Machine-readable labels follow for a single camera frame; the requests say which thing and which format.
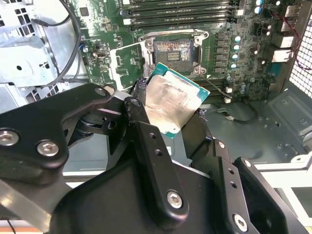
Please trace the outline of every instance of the hole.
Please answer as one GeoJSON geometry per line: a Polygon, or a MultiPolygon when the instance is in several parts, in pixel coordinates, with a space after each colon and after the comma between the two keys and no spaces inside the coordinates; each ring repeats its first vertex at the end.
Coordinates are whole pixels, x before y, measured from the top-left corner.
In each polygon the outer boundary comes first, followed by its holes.
{"type": "Polygon", "coordinates": [[[30,19],[29,19],[28,14],[24,15],[24,18],[25,18],[26,23],[30,23],[30,19]]]}
{"type": "Polygon", "coordinates": [[[158,156],[162,156],[162,151],[160,151],[160,150],[155,150],[155,154],[158,155],[158,156]]]}
{"type": "Polygon", "coordinates": [[[28,27],[27,26],[23,26],[23,30],[25,32],[25,35],[28,35],[30,34],[29,30],[28,30],[28,27]]]}
{"type": "Polygon", "coordinates": [[[39,96],[39,94],[36,94],[35,95],[35,99],[36,99],[36,101],[39,101],[41,98],[40,98],[40,96],[39,96]]]}
{"type": "Polygon", "coordinates": [[[150,133],[150,137],[153,138],[153,139],[156,139],[156,136],[154,133],[150,133]]]}
{"type": "Polygon", "coordinates": [[[24,34],[22,28],[19,28],[19,32],[20,32],[20,34],[21,34],[23,37],[25,36],[25,34],[24,34]]]}
{"type": "Polygon", "coordinates": [[[108,124],[108,129],[114,129],[116,128],[117,123],[115,121],[110,121],[108,124]]]}
{"type": "Polygon", "coordinates": [[[237,186],[236,186],[236,184],[233,181],[231,181],[231,185],[232,185],[233,188],[237,189],[237,186]]]}
{"type": "Polygon", "coordinates": [[[132,102],[134,105],[136,105],[136,106],[140,106],[140,105],[141,105],[141,103],[140,103],[138,100],[136,100],[135,98],[131,99],[131,102],[132,102]]]}
{"type": "Polygon", "coordinates": [[[23,16],[18,16],[18,18],[19,18],[19,23],[21,25],[24,25],[25,24],[25,20],[24,20],[23,16]]]}

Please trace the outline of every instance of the chip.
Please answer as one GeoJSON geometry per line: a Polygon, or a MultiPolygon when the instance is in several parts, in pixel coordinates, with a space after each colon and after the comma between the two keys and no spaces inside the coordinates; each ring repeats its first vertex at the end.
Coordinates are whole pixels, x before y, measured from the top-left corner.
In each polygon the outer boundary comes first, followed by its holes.
{"type": "Polygon", "coordinates": [[[81,7],[80,8],[80,14],[81,14],[81,16],[89,16],[88,7],[81,7]]]}
{"type": "Polygon", "coordinates": [[[193,52],[191,39],[154,41],[155,62],[179,72],[193,70],[193,52]]]}

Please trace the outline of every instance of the electrolytic capacitor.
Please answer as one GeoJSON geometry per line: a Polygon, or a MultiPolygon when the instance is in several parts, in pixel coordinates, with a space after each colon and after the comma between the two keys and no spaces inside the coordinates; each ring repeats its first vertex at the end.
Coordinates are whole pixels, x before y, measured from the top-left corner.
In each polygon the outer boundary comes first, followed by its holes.
{"type": "Polygon", "coordinates": [[[268,29],[262,29],[262,34],[266,35],[266,36],[269,36],[271,34],[271,32],[268,30],[268,29]]]}
{"type": "Polygon", "coordinates": [[[265,29],[267,29],[267,30],[271,30],[271,29],[272,29],[272,25],[269,24],[269,23],[265,23],[265,24],[263,25],[263,28],[265,28],[265,29]]]}
{"type": "Polygon", "coordinates": [[[251,49],[250,49],[250,52],[251,52],[253,55],[257,55],[257,54],[258,54],[257,48],[251,48],[251,49]]]}

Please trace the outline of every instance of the capacitor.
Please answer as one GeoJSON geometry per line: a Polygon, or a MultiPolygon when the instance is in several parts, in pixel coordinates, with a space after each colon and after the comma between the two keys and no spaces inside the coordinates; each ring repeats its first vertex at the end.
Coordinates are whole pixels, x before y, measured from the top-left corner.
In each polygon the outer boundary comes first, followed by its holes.
{"type": "Polygon", "coordinates": [[[266,36],[269,36],[271,34],[271,32],[268,30],[268,29],[262,29],[262,34],[266,35],[266,36]]]}
{"type": "Polygon", "coordinates": [[[267,30],[271,30],[271,29],[272,29],[272,25],[269,24],[269,23],[265,23],[265,24],[263,25],[263,28],[265,28],[265,29],[267,29],[267,30]]]}
{"type": "Polygon", "coordinates": [[[238,54],[232,54],[231,58],[234,59],[234,60],[238,59],[238,54]]]}
{"type": "Polygon", "coordinates": [[[239,43],[240,40],[242,40],[242,38],[241,38],[240,36],[234,37],[234,41],[235,41],[236,43],[239,43]]]}
{"type": "Polygon", "coordinates": [[[253,55],[257,55],[258,54],[258,50],[256,48],[251,48],[250,49],[250,52],[253,54],[253,55]]]}
{"type": "Polygon", "coordinates": [[[257,6],[255,9],[254,9],[254,12],[256,14],[260,14],[261,13],[261,7],[260,6],[257,6]]]}
{"type": "Polygon", "coordinates": [[[230,67],[232,68],[232,69],[234,69],[234,68],[236,68],[237,67],[237,65],[236,65],[236,63],[230,63],[230,67]]]}
{"type": "Polygon", "coordinates": [[[234,49],[234,50],[239,50],[239,45],[234,45],[234,46],[233,46],[233,49],[234,49]]]}
{"type": "Polygon", "coordinates": [[[258,58],[258,62],[261,64],[261,65],[265,65],[267,62],[265,59],[263,58],[258,58]]]}
{"type": "Polygon", "coordinates": [[[255,4],[256,4],[257,6],[260,6],[261,4],[263,4],[263,0],[256,0],[256,1],[255,1],[255,4]]]}
{"type": "Polygon", "coordinates": [[[245,89],[247,88],[247,86],[246,86],[245,83],[241,83],[241,84],[240,84],[240,88],[245,90],[245,89]]]}
{"type": "Polygon", "coordinates": [[[275,6],[279,6],[281,4],[280,0],[271,0],[271,4],[275,6]]]}
{"type": "Polygon", "coordinates": [[[226,80],[227,80],[228,82],[232,82],[232,81],[233,81],[233,78],[231,77],[230,74],[227,74],[227,75],[226,75],[226,80]]]}

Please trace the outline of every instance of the gray metal surface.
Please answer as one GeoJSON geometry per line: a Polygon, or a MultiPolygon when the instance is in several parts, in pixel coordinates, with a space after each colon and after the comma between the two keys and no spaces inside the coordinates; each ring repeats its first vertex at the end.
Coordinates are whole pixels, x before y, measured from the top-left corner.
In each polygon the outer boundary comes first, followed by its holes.
{"type": "Polygon", "coordinates": [[[57,77],[49,52],[37,36],[0,46],[0,82],[16,87],[46,85],[57,77]]]}

